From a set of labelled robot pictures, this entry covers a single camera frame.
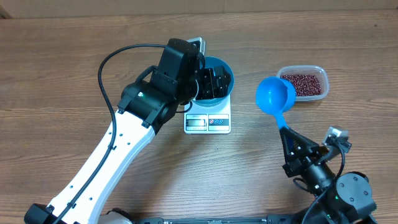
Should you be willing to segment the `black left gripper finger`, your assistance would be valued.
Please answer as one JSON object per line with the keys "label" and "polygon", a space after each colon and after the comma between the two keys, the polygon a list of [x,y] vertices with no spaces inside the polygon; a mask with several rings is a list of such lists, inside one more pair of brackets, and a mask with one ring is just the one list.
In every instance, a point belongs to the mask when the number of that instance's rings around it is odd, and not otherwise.
{"label": "black left gripper finger", "polygon": [[228,95],[228,87],[231,83],[231,75],[224,66],[214,67],[213,88],[215,98],[224,98]]}
{"label": "black left gripper finger", "polygon": [[205,68],[198,78],[198,99],[210,100],[214,98],[213,88],[213,74],[212,68]]}

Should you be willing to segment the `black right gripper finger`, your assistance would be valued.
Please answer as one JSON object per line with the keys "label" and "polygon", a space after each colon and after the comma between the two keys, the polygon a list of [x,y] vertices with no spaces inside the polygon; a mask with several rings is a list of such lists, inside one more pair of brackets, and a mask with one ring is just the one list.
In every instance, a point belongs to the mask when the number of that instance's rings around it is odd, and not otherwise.
{"label": "black right gripper finger", "polygon": [[282,140],[282,146],[284,149],[285,162],[294,160],[294,139],[292,138],[292,132],[289,128],[283,127],[279,130],[280,137]]}
{"label": "black right gripper finger", "polygon": [[316,153],[319,150],[319,144],[310,140],[309,138],[299,134],[298,132],[290,129],[292,138],[294,139],[294,153],[295,155],[307,155]]}

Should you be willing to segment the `blue plastic measuring scoop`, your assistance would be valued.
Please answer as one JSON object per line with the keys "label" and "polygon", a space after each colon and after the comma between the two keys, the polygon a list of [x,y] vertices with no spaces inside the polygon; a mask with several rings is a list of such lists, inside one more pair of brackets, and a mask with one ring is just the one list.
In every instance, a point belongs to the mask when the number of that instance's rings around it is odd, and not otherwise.
{"label": "blue plastic measuring scoop", "polygon": [[265,78],[256,90],[256,104],[264,113],[275,118],[279,129],[287,127],[283,113],[293,107],[295,99],[293,84],[278,77]]}

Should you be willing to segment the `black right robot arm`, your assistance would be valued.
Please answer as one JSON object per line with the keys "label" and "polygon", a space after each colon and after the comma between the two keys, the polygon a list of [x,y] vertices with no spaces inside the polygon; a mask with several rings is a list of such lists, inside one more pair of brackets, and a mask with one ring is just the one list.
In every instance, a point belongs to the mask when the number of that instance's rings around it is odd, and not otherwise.
{"label": "black right robot arm", "polygon": [[321,144],[283,127],[280,136],[287,177],[312,194],[308,208],[290,215],[277,215],[284,223],[375,223],[368,177],[360,172],[344,173],[346,154],[351,149],[348,131],[329,127]]}

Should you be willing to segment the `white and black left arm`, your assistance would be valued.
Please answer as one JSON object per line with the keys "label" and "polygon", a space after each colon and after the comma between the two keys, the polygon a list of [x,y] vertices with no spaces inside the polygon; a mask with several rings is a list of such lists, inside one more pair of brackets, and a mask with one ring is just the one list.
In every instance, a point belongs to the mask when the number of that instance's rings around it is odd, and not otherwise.
{"label": "white and black left arm", "polygon": [[195,100],[224,98],[233,82],[227,63],[205,55],[200,39],[170,39],[157,65],[145,69],[110,107],[106,134],[71,182],[48,205],[33,204],[27,224],[131,223],[129,215],[103,207],[134,158],[160,128]]}

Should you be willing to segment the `teal blue bowl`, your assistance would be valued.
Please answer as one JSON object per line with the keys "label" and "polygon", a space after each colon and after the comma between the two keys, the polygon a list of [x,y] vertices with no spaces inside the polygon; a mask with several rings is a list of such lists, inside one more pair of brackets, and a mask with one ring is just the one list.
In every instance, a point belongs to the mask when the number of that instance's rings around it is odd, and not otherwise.
{"label": "teal blue bowl", "polygon": [[205,69],[197,78],[198,93],[194,104],[212,107],[224,101],[234,87],[234,75],[231,67],[217,57],[205,57]]}

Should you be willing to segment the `white digital kitchen scale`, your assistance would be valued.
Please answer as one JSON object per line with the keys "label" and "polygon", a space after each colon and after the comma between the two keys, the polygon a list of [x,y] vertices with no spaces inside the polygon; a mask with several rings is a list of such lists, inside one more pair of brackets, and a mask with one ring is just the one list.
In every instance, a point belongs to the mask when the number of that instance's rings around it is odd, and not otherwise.
{"label": "white digital kitchen scale", "polygon": [[183,114],[186,134],[229,134],[231,132],[231,96],[219,102],[194,101]]}

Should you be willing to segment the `red adzuki beans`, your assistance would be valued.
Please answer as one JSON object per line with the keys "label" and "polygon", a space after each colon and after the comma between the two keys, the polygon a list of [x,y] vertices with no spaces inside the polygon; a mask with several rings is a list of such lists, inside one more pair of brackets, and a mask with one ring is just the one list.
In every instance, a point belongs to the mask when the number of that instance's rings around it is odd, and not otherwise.
{"label": "red adzuki beans", "polygon": [[282,79],[293,84],[297,96],[321,95],[322,89],[318,78],[315,75],[293,74],[281,75]]}

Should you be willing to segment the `clear plastic food container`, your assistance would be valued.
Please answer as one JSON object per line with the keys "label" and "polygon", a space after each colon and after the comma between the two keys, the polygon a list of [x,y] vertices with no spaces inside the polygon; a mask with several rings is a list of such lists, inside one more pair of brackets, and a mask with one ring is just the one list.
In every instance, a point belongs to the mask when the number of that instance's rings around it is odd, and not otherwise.
{"label": "clear plastic food container", "polygon": [[276,77],[293,84],[298,102],[322,100],[330,90],[326,71],[317,65],[284,67],[278,71]]}

